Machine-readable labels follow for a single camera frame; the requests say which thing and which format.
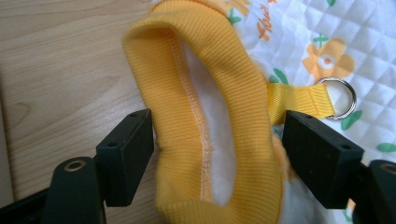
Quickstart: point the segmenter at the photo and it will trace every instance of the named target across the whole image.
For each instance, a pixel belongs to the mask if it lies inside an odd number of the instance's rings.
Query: garment
[[[271,124],[281,123],[287,108],[320,118],[334,111],[321,85],[302,88],[291,97],[295,88],[280,91],[291,86],[267,83],[291,80],[260,60],[277,64],[271,57],[290,51],[279,46],[277,53],[264,46],[257,55],[251,35],[243,34],[258,32],[263,42],[282,37],[274,35],[273,27],[276,19],[281,21],[281,12],[270,14],[270,4],[273,1],[157,2],[148,18],[125,34],[124,49],[153,111],[161,148],[157,207],[172,223],[333,223],[329,211],[293,174],[271,133]],[[248,22],[254,15],[259,20]],[[254,24],[254,30],[238,22]],[[323,74],[349,75],[355,64],[343,56],[343,44],[334,39],[320,50],[310,46],[302,66],[315,76],[295,78],[300,81],[293,84],[306,85],[301,80]],[[323,59],[324,65],[341,59],[346,64],[320,70],[313,63],[331,53],[339,56]],[[304,92],[310,97],[300,97]]]

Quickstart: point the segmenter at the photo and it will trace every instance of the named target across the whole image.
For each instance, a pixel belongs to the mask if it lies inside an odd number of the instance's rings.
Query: wood grain
[[[15,198],[50,184],[53,169],[94,148],[144,108],[121,37],[149,0],[0,2],[0,95]],[[162,223],[154,207],[154,153],[133,205],[108,223]]]

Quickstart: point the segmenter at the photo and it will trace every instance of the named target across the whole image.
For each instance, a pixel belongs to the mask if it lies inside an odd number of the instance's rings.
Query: silver d-ring
[[[356,108],[356,92],[355,92],[355,90],[353,90],[352,86],[349,85],[349,83],[347,83],[345,80],[343,80],[339,77],[324,77],[323,79],[318,81],[318,84],[327,82],[327,81],[341,82],[342,84],[344,84],[344,86],[346,86],[349,89],[350,93],[352,94],[352,104],[350,105],[347,112],[345,112],[344,114],[341,114],[341,115],[332,115],[332,116],[327,117],[329,119],[344,119],[348,115],[350,115]]]

